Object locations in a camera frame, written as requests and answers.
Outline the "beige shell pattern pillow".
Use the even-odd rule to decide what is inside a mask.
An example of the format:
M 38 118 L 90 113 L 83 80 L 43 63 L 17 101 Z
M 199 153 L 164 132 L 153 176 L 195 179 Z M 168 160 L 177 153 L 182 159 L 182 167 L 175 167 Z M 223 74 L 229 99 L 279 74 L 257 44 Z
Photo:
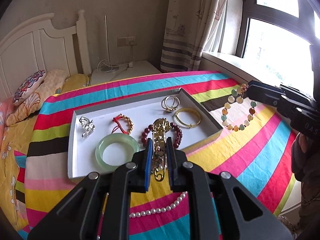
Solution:
M 50 96 L 60 94 L 68 77 L 65 70 L 55 69 L 49 71 L 39 87 L 16 108 L 14 113 L 8 116 L 6 125 L 12 126 L 39 111 Z

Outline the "white slim desk lamp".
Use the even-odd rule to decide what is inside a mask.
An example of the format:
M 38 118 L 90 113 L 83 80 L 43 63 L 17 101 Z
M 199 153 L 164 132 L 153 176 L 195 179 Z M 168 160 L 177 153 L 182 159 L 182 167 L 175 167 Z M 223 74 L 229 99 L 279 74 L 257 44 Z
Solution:
M 108 42 L 108 29 L 107 29 L 107 16 L 104 16 L 104 31 L 105 31 L 105 48 L 106 48 L 106 59 L 103 59 L 100 63 L 99 70 L 102 73 L 110 73 L 115 72 L 119 69 L 118 66 L 114 66 L 110 60 L 110 49 L 109 49 L 109 42 Z

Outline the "wall power socket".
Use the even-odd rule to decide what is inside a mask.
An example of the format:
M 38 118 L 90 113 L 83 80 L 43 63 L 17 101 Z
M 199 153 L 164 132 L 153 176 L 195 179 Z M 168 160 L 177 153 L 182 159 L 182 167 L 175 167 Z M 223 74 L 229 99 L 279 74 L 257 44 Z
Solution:
M 119 37 L 117 38 L 118 47 L 136 46 L 137 38 L 135 36 Z

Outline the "gold safety pin brooch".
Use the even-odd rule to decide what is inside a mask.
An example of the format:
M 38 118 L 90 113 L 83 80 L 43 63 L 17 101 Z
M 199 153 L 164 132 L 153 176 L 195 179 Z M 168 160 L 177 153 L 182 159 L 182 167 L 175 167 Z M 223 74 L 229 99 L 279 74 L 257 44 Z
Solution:
M 156 181 L 163 181 L 166 171 L 165 134 L 170 131 L 170 123 L 166 118 L 155 120 L 152 128 L 153 155 L 152 171 Z

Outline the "grey jewelry tray box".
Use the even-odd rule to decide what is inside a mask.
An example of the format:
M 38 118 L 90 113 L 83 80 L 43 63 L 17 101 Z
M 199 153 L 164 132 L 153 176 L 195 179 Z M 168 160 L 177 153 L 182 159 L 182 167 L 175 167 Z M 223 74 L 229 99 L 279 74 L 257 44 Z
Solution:
M 86 107 L 74 111 L 72 116 L 68 145 L 68 178 L 75 180 L 87 176 L 90 172 L 104 173 L 95 158 L 95 148 L 103 137 L 111 134 L 116 125 L 112 119 L 118 114 L 128 116 L 133 121 L 131 137 L 137 142 L 140 142 L 144 129 L 156 119 L 166 118 L 169 122 L 175 122 L 174 113 L 168 113 L 161 107 L 162 100 L 169 95 L 179 98 L 180 108 L 193 108 L 201 115 L 201 122 L 198 126 L 181 127 L 182 141 L 179 146 L 181 150 L 189 154 L 219 137 L 222 126 L 183 88 L 153 92 Z M 83 129 L 79 119 L 82 116 L 92 120 L 95 125 L 94 132 L 87 138 L 81 136 Z

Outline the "silver butterfly brooch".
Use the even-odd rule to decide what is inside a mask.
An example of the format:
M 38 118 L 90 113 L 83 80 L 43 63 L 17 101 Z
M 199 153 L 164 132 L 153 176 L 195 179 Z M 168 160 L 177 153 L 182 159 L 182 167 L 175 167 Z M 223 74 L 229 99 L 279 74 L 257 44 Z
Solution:
M 82 116 L 79 119 L 79 122 L 81 124 L 81 127 L 83 129 L 83 133 L 82 133 L 82 138 L 87 138 L 88 136 L 90 136 L 94 130 L 95 130 L 95 125 L 93 124 L 92 120 L 89 120 L 89 118 Z

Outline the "gold mesh bangle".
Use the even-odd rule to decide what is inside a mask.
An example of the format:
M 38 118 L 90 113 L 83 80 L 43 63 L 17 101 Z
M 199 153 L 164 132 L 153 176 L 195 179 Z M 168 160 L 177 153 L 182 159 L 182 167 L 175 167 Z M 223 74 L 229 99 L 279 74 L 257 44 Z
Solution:
M 193 108 L 180 108 L 174 113 L 176 121 L 185 128 L 194 128 L 201 122 L 200 113 Z

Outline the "embroidered patterned pillow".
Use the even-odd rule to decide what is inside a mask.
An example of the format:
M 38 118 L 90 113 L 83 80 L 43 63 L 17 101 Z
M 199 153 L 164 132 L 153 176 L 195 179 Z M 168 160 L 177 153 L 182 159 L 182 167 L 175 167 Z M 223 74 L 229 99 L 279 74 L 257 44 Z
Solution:
M 35 90 L 40 86 L 40 84 L 44 81 L 47 72 L 45 70 L 39 70 L 35 72 L 33 75 L 26 78 L 20 87 L 16 90 L 12 103 L 14 106 L 19 106 L 23 103 L 29 96 L 35 92 Z

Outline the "yellow bed sheet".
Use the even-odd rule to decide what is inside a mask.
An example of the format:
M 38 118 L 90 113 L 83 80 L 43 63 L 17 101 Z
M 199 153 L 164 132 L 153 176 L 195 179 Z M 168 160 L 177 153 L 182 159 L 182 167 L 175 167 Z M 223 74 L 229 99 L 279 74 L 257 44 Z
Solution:
M 88 83 L 88 76 L 72 75 L 65 80 L 60 94 L 70 92 L 69 97 L 72 98 L 76 89 L 87 87 Z M 27 173 L 25 163 L 30 145 L 55 139 L 67 146 L 73 109 L 70 106 L 61 110 L 53 107 L 60 94 L 50 96 L 39 111 L 23 121 L 12 126 L 7 126 L 5 122 L 1 141 L 1 209 L 10 224 L 22 236 L 30 232 L 28 221 L 53 204 L 53 201 L 49 201 L 48 204 L 32 209 L 33 201 L 25 200 L 26 193 L 39 193 L 44 196 L 45 189 L 40 187 L 40 183 L 45 182 L 52 186 L 51 181 L 54 177 L 51 172 L 45 171 L 47 179 L 33 179 L 36 185 L 34 189 L 24 187 L 24 177 Z

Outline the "pink folded quilt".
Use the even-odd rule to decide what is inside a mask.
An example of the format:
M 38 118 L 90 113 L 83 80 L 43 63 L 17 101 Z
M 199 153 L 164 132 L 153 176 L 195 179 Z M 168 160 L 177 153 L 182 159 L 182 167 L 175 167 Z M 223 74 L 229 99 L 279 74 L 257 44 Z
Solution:
M 5 99 L 0 103 L 0 138 L 3 140 L 3 133 L 5 128 L 5 122 L 8 116 L 14 112 L 15 106 L 12 102 L 12 97 Z

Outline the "white bed headboard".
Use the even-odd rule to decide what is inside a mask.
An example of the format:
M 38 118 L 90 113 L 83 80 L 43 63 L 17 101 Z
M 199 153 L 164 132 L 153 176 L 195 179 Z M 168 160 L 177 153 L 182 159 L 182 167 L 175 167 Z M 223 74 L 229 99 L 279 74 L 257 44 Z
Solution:
M 1 100 L 39 70 L 62 69 L 68 75 L 91 75 L 85 11 L 72 27 L 56 29 L 53 13 L 30 18 L 1 40 Z

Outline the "white nightstand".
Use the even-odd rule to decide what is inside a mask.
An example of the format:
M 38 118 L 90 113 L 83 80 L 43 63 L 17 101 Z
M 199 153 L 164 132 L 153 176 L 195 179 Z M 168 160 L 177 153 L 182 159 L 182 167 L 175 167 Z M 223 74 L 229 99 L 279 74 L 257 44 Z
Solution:
M 100 63 L 93 70 L 89 85 L 98 85 L 100 83 L 128 79 L 131 77 L 140 77 L 145 75 L 160 74 L 161 72 L 148 61 L 137 61 L 122 63 L 118 65 L 119 69 L 115 72 L 102 73 L 99 70 Z

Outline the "dark framed window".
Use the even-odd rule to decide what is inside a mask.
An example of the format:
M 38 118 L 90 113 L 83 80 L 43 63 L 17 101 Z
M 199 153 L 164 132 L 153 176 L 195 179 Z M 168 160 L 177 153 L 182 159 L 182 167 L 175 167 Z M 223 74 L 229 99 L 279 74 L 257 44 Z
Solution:
M 236 56 L 265 83 L 313 93 L 311 45 L 319 44 L 319 16 L 309 0 L 242 0 Z

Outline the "printed striped curtain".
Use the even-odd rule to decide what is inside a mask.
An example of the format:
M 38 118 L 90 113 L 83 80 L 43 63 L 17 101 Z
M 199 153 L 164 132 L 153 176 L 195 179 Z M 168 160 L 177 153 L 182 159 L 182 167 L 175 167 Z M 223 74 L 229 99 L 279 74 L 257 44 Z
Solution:
M 227 0 L 169 0 L 160 68 L 196 71 Z

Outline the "colourful striped tablecloth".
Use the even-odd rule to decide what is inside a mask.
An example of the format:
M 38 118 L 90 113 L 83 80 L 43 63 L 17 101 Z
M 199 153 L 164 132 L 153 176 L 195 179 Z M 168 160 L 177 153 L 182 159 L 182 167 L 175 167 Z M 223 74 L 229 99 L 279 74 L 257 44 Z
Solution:
M 35 122 L 26 155 L 18 154 L 18 181 L 24 183 L 27 224 L 31 229 L 74 187 L 67 177 L 67 144 L 75 110 L 135 95 L 183 88 L 216 120 L 238 83 L 210 71 L 156 74 L 71 89 L 49 97 Z M 295 183 L 291 145 L 295 133 L 269 107 L 258 105 L 243 131 L 224 129 L 215 142 L 187 150 L 190 161 L 218 174 L 228 171 L 272 213 L 280 214 Z

